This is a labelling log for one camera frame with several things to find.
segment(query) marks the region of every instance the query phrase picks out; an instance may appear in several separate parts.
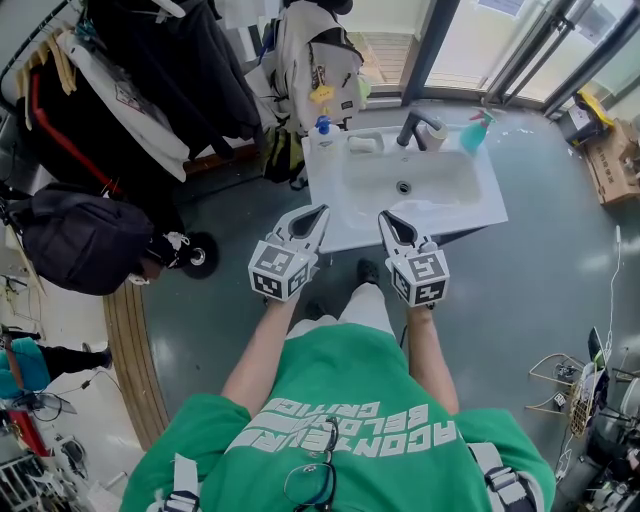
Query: green t-shirt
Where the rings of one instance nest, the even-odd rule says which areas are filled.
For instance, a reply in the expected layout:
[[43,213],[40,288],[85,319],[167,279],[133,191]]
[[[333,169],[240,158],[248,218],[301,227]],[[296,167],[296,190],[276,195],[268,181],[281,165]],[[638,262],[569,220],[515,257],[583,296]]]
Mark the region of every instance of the green t-shirt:
[[270,399],[253,419],[211,395],[191,397],[134,471],[122,512],[141,512],[173,489],[175,453],[194,459],[203,512],[291,512],[290,471],[322,450],[328,416],[339,419],[334,510],[490,511],[483,475],[466,443],[492,442],[503,464],[540,484],[545,509],[555,481],[506,411],[450,416],[408,374],[395,339],[355,324],[319,327],[285,343]]

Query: hanging clothes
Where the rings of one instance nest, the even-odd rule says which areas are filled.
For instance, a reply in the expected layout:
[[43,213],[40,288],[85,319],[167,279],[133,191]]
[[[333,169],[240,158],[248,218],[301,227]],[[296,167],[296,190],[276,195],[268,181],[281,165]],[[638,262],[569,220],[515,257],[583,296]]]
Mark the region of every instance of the hanging clothes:
[[184,182],[189,148],[171,131],[162,111],[144,99],[100,50],[63,32],[57,39],[111,113],[140,146],[176,179]]
[[[21,134],[42,165],[57,180],[96,194],[110,192],[141,208],[162,232],[184,233],[173,205],[173,178],[118,122],[78,73],[77,90],[60,87],[54,59],[31,71],[29,118]],[[24,110],[24,99],[18,108]]]
[[227,29],[257,25],[260,17],[268,20],[280,13],[280,0],[218,0],[216,7]]
[[167,115],[190,158],[209,145],[231,158],[223,136],[262,140],[251,91],[210,2],[176,3],[186,16],[161,23],[155,14],[140,13],[155,11],[148,0],[91,0],[87,14],[109,57]]

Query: white sink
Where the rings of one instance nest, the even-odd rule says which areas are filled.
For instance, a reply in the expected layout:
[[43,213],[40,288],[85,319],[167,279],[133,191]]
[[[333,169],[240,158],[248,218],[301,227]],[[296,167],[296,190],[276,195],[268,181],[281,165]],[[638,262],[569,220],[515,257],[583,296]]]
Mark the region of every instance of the white sink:
[[[406,148],[396,143],[400,128],[341,132],[321,152],[311,151],[309,138],[303,139],[311,200],[331,208],[320,252],[380,244],[382,210],[401,213],[432,235],[507,220],[484,144],[470,156],[459,143],[463,127],[449,126],[439,151],[421,152],[413,138]],[[381,136],[384,148],[351,154],[347,138],[353,136]]]

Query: black shoe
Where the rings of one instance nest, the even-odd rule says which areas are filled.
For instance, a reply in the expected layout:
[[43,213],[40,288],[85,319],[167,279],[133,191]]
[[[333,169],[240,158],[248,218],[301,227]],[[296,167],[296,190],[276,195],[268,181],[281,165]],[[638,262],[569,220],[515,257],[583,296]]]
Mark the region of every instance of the black shoe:
[[111,349],[107,347],[102,351],[102,355],[104,356],[105,361],[100,366],[107,370],[110,370],[113,367],[113,356],[111,355]]
[[378,265],[371,260],[361,258],[358,260],[357,278],[357,286],[364,283],[371,283],[378,286],[380,283],[380,271],[378,270]]
[[309,320],[320,320],[326,314],[327,310],[318,299],[311,299],[304,308],[304,316]]

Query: yellow object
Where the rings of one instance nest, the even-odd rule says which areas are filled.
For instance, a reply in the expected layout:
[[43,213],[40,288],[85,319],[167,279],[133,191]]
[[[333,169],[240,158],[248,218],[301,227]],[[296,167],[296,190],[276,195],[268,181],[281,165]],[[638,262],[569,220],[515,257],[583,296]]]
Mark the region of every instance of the yellow object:
[[321,85],[311,94],[309,94],[309,98],[314,103],[318,105],[324,103],[325,101],[329,101],[333,99],[335,94],[335,88],[330,85]]
[[578,94],[582,97],[584,102],[589,105],[591,110],[595,112],[600,121],[610,128],[613,128],[613,120],[607,115],[607,111],[602,107],[602,105],[600,105],[600,102],[594,96],[584,90],[578,91]]

